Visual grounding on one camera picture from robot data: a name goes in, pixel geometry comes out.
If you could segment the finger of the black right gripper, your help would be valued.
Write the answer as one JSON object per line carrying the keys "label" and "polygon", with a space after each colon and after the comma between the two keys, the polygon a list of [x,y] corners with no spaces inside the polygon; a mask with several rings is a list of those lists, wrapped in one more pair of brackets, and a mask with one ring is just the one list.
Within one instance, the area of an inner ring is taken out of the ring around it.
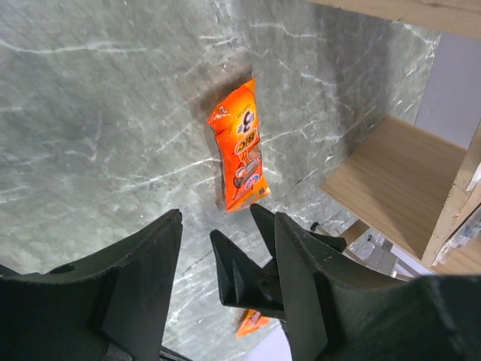
{"label": "finger of the black right gripper", "polygon": [[[271,263],[278,263],[275,249],[275,214],[257,204],[250,206],[250,212],[272,256]],[[340,262],[341,259],[346,263],[346,255],[343,253],[346,249],[345,239],[315,233],[313,230],[318,225],[318,223],[314,223],[310,230],[302,231],[305,235],[309,234],[307,240],[313,242],[313,250],[318,250],[317,257],[315,257],[315,253],[311,253],[309,249],[304,249],[301,244],[297,243],[291,244],[291,256],[296,256],[299,262],[305,263]]]}
{"label": "finger of the black right gripper", "polygon": [[210,233],[210,241],[222,305],[282,320],[285,313],[275,258],[261,267],[217,229]]}

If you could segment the orange razor pack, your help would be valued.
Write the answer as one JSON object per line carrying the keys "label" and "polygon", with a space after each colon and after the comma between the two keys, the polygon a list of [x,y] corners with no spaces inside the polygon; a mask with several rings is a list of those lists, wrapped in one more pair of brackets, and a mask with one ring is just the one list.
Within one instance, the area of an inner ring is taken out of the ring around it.
{"label": "orange razor pack", "polygon": [[250,335],[270,323],[270,318],[261,314],[260,311],[247,309],[242,313],[235,333],[236,338]]}
{"label": "orange razor pack", "polygon": [[256,79],[243,83],[223,99],[208,119],[222,159],[227,212],[244,209],[268,196],[264,175]]}

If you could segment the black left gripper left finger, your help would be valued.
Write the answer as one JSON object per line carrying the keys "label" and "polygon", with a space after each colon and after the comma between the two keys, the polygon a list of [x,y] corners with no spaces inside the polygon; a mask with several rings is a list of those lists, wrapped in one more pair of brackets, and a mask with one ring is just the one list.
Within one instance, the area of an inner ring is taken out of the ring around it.
{"label": "black left gripper left finger", "polygon": [[3,360],[158,360],[182,238],[172,209],[46,274],[1,268]]}

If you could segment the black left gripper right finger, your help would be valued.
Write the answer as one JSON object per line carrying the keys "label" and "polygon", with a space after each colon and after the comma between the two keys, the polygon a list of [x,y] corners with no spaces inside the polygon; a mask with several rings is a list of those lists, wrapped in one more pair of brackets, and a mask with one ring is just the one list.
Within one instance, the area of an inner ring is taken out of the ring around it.
{"label": "black left gripper right finger", "polygon": [[305,263],[312,241],[287,214],[275,217],[283,307],[294,360],[478,360],[480,278],[400,281],[346,257]]}

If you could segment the blue blister razor pack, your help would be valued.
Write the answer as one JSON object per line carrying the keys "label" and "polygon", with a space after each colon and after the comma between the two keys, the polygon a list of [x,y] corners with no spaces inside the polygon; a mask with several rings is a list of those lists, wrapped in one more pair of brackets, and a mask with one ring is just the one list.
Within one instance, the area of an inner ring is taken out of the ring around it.
{"label": "blue blister razor pack", "polygon": [[444,262],[447,254],[452,249],[457,249],[465,246],[470,241],[474,240],[480,234],[480,206],[473,211],[467,219],[458,227],[458,229],[450,236],[450,238],[443,244],[433,265]]}

